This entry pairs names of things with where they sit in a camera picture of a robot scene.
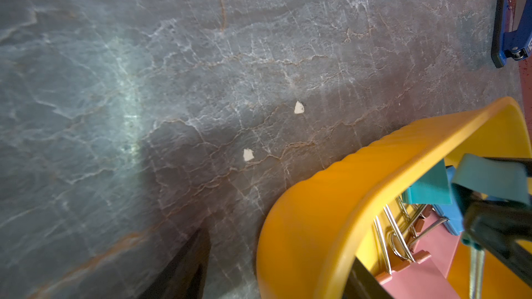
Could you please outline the blue binder clip front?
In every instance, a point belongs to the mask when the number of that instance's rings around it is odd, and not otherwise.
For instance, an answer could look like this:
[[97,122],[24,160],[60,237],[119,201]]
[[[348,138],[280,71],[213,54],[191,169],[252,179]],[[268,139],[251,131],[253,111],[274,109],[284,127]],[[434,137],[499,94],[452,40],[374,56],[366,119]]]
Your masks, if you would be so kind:
[[455,167],[446,166],[447,183],[450,188],[451,202],[447,204],[437,203],[433,205],[433,208],[440,217],[447,218],[447,222],[444,223],[444,226],[446,227],[446,229],[452,235],[460,236],[461,233],[464,231],[463,216],[457,205],[457,200],[454,197],[454,193],[452,192],[452,185],[451,185],[451,181],[455,173],[456,173]]

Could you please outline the pink binder clip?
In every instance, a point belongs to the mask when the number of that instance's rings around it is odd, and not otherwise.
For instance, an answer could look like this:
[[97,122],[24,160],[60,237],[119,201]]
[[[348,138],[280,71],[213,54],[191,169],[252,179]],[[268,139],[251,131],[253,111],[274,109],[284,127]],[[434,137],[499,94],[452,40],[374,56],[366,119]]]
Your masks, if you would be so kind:
[[415,261],[391,262],[380,220],[374,220],[375,234],[380,245],[378,261],[385,264],[385,270],[375,279],[392,298],[459,297],[447,277],[460,237],[446,229],[446,222],[445,218],[429,210],[428,216],[418,220],[415,225],[415,228],[422,231],[421,238],[409,243],[414,249]]

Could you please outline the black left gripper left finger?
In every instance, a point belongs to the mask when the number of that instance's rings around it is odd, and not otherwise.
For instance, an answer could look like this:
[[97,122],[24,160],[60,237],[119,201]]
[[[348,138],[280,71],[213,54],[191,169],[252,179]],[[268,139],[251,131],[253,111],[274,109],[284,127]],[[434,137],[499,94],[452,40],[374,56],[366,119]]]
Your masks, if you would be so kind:
[[202,298],[209,264],[209,232],[198,229],[140,298]]

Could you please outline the yellow plastic storage box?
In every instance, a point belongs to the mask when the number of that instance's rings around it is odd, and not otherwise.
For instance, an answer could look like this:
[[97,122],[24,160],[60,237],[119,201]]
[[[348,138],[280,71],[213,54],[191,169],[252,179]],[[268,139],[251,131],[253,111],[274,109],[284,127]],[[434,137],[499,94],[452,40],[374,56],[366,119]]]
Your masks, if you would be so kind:
[[439,161],[465,154],[529,158],[531,141],[510,97],[468,112],[424,118],[394,131],[288,189],[260,233],[262,298],[341,298],[355,260],[380,274],[374,217]]

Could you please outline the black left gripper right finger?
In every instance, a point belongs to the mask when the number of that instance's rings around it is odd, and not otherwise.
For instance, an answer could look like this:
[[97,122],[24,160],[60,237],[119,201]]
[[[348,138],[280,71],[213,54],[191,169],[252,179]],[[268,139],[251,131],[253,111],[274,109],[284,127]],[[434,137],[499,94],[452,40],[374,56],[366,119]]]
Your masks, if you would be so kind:
[[353,263],[342,298],[392,299],[358,258]]

